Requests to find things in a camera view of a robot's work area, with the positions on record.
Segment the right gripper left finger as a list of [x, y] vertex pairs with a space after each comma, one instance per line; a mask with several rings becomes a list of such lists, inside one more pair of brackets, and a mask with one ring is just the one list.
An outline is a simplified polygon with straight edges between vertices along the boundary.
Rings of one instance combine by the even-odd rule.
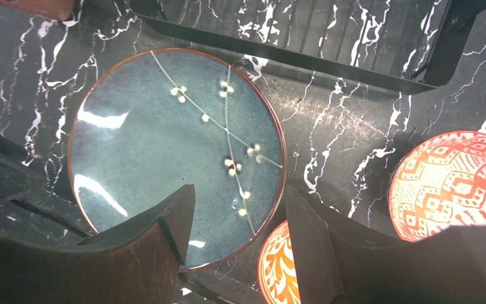
[[196, 202], [186, 184], [73, 246], [0, 236], [0, 303], [171, 303]]

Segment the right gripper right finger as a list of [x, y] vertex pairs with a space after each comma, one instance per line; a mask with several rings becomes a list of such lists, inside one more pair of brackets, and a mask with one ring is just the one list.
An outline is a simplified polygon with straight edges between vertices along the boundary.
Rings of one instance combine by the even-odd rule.
[[303, 303], [486, 303], [486, 226], [452, 226], [412, 243], [294, 186], [285, 207]]

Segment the dark blue glazed plate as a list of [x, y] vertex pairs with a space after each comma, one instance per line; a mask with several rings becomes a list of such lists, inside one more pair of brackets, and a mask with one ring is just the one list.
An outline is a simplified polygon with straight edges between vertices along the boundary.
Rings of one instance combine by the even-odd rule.
[[234, 257], [264, 231], [283, 195], [287, 148], [270, 102], [244, 72], [201, 51], [153, 49], [88, 91], [70, 132], [68, 174], [96, 232], [192, 184], [188, 272]]

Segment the black wire dish rack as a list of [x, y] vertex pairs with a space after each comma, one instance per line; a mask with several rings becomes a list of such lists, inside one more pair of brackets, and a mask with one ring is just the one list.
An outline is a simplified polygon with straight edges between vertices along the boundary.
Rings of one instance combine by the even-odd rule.
[[130, 1], [155, 31], [371, 86], [448, 83], [486, 1]]

